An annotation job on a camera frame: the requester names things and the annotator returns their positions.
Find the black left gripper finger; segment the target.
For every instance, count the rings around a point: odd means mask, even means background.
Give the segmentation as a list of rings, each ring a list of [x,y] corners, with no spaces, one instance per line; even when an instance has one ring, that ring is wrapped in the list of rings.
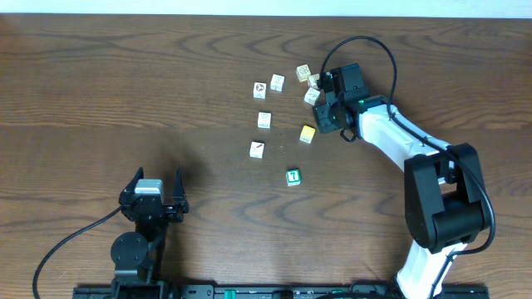
[[[172,193],[172,199],[174,200],[175,204],[180,206],[181,208],[186,207],[186,194],[182,183],[182,175],[180,169],[177,169],[175,172],[175,182]]]
[[[123,192],[125,194],[133,194],[135,192],[135,187],[140,179],[144,178],[144,170],[142,167],[138,168],[133,179],[126,185]]]

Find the yellow top wooden block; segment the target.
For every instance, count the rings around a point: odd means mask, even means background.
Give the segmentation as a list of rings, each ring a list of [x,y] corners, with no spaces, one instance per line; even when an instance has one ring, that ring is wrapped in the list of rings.
[[[305,125],[301,130],[299,140],[304,143],[311,144],[313,137],[315,135],[315,132],[316,132],[315,128]]]

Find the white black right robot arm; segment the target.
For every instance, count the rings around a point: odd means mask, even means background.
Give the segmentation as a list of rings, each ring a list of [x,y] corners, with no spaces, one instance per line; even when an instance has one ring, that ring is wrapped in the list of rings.
[[[443,293],[442,280],[454,259],[493,223],[485,200],[480,161],[468,145],[435,139],[405,118],[385,96],[372,96],[359,65],[321,72],[325,101],[313,107],[320,132],[351,132],[377,147],[404,174],[405,219],[412,236],[396,276],[404,298]]]

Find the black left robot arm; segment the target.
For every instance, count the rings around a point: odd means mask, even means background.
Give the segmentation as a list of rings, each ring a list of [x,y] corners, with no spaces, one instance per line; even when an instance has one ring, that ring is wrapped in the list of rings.
[[[111,246],[115,263],[112,298],[176,298],[179,289],[159,278],[167,228],[181,223],[190,206],[179,170],[171,201],[166,203],[160,179],[146,179],[139,168],[119,196],[121,213],[135,224]]]

